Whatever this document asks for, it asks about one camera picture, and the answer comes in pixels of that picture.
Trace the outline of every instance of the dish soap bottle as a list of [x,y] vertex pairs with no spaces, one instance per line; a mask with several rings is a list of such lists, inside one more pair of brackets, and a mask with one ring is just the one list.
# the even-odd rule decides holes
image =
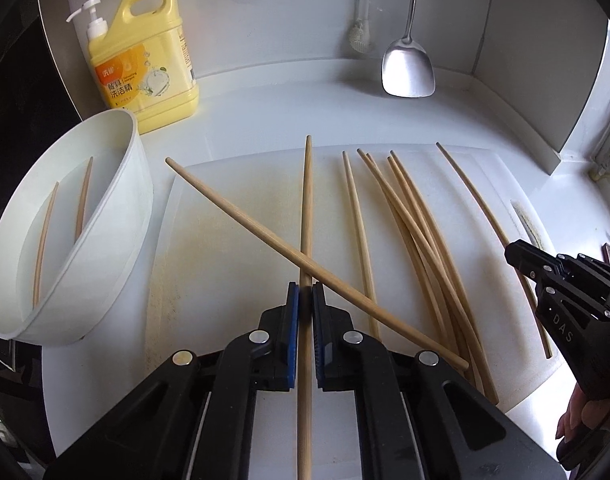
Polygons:
[[176,0],[162,0],[152,12],[134,15],[122,0],[112,26],[96,16],[101,0],[88,0],[67,19],[90,11],[88,49],[106,101],[136,115],[139,133],[194,113],[198,85],[194,79]]

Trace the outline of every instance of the silver screw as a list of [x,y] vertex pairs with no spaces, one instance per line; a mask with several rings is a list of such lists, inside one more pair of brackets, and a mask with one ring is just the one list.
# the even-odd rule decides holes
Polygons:
[[255,330],[254,332],[250,332],[249,340],[257,345],[267,343],[269,341],[269,334],[265,330]]
[[172,355],[172,362],[176,366],[189,365],[192,362],[192,359],[192,352],[188,352],[187,350],[179,350],[174,355]]
[[363,334],[356,332],[355,330],[348,330],[343,334],[344,341],[353,345],[358,345],[363,340]]
[[435,366],[438,364],[438,355],[435,352],[425,350],[418,356],[418,360],[426,366]]

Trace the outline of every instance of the pump nozzle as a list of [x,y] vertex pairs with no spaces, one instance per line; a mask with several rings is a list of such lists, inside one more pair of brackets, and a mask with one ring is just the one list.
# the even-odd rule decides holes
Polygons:
[[74,16],[80,14],[83,10],[90,11],[90,23],[88,24],[88,40],[93,40],[94,38],[98,38],[102,36],[108,31],[108,22],[103,18],[96,17],[96,6],[101,3],[101,0],[88,0],[86,1],[82,7],[76,9],[73,13],[69,15],[66,22],[70,22]]

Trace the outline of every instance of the white cutting board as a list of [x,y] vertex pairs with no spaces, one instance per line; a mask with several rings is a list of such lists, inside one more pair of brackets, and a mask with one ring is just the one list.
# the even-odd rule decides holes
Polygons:
[[[357,242],[341,158],[351,156],[370,247],[378,304],[437,338],[427,307],[383,194],[355,153],[357,146],[315,148],[313,257],[363,290]],[[389,150],[397,151],[429,204],[460,271],[504,412],[530,395],[558,368],[546,360],[530,307],[503,248],[457,174],[435,146],[370,145],[390,182]],[[512,203],[527,215],[547,251],[549,236],[501,159],[488,150],[451,148],[510,240],[529,240]],[[298,246],[304,150],[240,156],[192,166],[192,174]],[[221,212],[180,177],[173,184],[150,282],[146,327],[147,372],[174,351],[223,349],[254,330],[262,311],[285,302],[298,269]],[[327,302],[347,309],[358,330],[367,316],[332,291]],[[386,327],[393,351],[419,348]],[[314,390],[314,477],[360,477],[351,394]],[[260,392],[250,478],[294,477],[295,395]]]

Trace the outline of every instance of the countertop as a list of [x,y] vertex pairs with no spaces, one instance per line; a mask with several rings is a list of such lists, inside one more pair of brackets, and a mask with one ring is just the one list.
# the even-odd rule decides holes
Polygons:
[[[205,98],[197,113],[142,137],[154,184],[152,220],[124,290],[82,340],[43,349],[45,408],[57,454],[143,379],[148,280],[173,182],[166,156],[184,166],[238,155],[316,146],[439,141],[498,153],[559,253],[600,258],[610,208],[584,174],[547,175],[520,141],[470,92],[438,88],[421,100],[384,94],[380,83],[287,82]],[[574,385],[563,366],[508,414],[548,452]]]

